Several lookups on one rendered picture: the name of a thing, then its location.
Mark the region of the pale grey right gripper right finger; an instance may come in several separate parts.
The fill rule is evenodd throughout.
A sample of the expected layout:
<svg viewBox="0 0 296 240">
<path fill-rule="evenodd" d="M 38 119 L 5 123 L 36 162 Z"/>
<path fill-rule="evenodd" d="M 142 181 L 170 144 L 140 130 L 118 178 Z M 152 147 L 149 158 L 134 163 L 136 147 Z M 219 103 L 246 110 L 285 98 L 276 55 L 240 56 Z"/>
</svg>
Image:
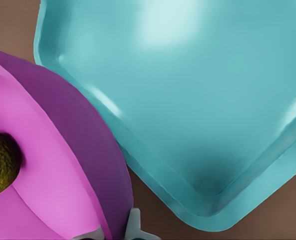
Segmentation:
<svg viewBox="0 0 296 240">
<path fill-rule="evenodd" d="M 141 230 L 141 214 L 140 209 L 133 208 L 130 211 L 127 228 L 125 232 L 125 240 L 158 240 L 156 235 Z"/>
</svg>

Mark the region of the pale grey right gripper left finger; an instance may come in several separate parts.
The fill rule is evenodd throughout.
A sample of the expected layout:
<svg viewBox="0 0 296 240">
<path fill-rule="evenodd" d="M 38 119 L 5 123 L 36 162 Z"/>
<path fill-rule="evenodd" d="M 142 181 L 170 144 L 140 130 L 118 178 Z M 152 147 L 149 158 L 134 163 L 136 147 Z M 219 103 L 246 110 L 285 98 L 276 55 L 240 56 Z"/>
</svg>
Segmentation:
<svg viewBox="0 0 296 240">
<path fill-rule="evenodd" d="M 73 237 L 71 240 L 105 240 L 101 225 L 95 231 Z"/>
</svg>

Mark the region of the purple plate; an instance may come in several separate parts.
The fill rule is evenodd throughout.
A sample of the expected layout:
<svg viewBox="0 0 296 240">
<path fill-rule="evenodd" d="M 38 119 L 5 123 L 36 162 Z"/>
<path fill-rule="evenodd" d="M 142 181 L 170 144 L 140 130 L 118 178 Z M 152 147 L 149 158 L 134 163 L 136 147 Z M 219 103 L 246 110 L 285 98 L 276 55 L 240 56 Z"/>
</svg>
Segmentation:
<svg viewBox="0 0 296 240">
<path fill-rule="evenodd" d="M 56 73 L 0 52 L 0 135 L 21 165 L 0 193 L 0 240 L 121 240 L 133 207 L 122 152 L 97 110 Z"/>
</svg>

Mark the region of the orange fruit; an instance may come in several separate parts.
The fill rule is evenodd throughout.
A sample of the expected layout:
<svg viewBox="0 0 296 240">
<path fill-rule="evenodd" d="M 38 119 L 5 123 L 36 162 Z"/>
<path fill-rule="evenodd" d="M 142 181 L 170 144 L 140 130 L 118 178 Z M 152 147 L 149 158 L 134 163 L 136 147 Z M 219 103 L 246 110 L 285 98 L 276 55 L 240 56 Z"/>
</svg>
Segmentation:
<svg viewBox="0 0 296 240">
<path fill-rule="evenodd" d="M 0 133 L 0 193 L 15 181 L 21 163 L 22 153 L 14 138 Z"/>
</svg>

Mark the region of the teal tray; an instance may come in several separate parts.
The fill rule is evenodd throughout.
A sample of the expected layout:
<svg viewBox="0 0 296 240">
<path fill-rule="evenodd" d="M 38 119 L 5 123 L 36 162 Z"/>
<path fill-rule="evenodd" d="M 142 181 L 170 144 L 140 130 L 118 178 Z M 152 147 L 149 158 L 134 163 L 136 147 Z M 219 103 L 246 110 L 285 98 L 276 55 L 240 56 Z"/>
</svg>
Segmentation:
<svg viewBox="0 0 296 240">
<path fill-rule="evenodd" d="M 40 1 L 35 62 L 180 220 L 229 229 L 296 175 L 296 0 Z"/>
</svg>

